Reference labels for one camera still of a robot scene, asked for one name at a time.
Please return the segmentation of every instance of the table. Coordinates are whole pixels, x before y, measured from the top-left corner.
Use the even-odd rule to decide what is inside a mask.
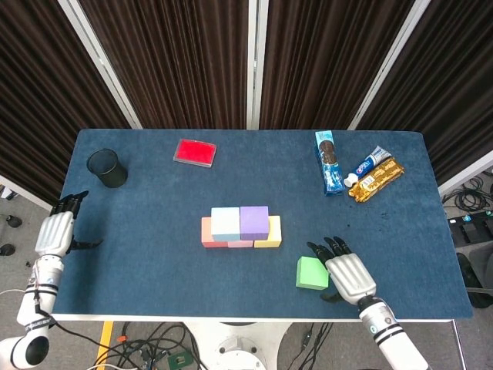
[[[173,162],[180,138],[217,144],[212,168]],[[75,224],[79,241],[55,304],[59,320],[353,321],[357,308],[295,288],[307,241],[345,239],[402,321],[471,316],[437,184],[420,133],[334,131],[343,174],[376,145],[406,173],[366,203],[325,197],[314,131],[125,130],[80,132],[63,194],[89,190]],[[129,178],[105,188],[86,169],[115,150]],[[277,249],[206,250],[200,218],[211,207],[268,205],[281,217]],[[329,293],[335,293],[334,286]]]

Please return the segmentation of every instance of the toothpaste tube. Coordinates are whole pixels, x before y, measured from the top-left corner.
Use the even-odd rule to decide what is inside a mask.
[[[361,177],[373,170],[383,160],[389,158],[391,154],[385,149],[377,146],[369,156],[367,156],[361,164],[352,170],[344,179],[344,185],[352,187]]]

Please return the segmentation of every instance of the snack package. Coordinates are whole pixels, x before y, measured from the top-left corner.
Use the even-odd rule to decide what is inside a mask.
[[[324,179],[324,194],[326,196],[341,194],[344,190],[344,184],[336,158],[332,131],[315,133],[315,155]]]
[[[349,195],[357,202],[366,202],[376,192],[386,187],[404,173],[404,168],[391,157],[378,165],[368,175],[360,179],[350,190]]]

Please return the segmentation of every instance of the blue package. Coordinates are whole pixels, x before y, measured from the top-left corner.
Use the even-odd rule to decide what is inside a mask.
[[[315,133],[315,155],[324,179],[324,194],[326,196],[341,194],[344,191],[344,184],[336,158],[332,131]]]

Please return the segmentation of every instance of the white robotic arm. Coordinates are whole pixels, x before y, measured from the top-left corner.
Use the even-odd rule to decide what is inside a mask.
[[[340,296],[358,306],[363,325],[373,335],[393,370],[431,370],[392,310],[375,297],[377,284],[360,258],[339,237],[334,237],[334,240],[325,237],[324,240],[332,252],[323,245],[311,242],[307,245],[330,272]]]
[[[77,247],[95,247],[73,240],[73,224],[87,191],[61,199],[45,218],[35,251],[40,258],[32,267],[17,322],[25,327],[22,337],[0,341],[0,369],[16,370],[39,365],[48,354],[48,330],[55,322],[51,317],[63,272],[62,258]]]

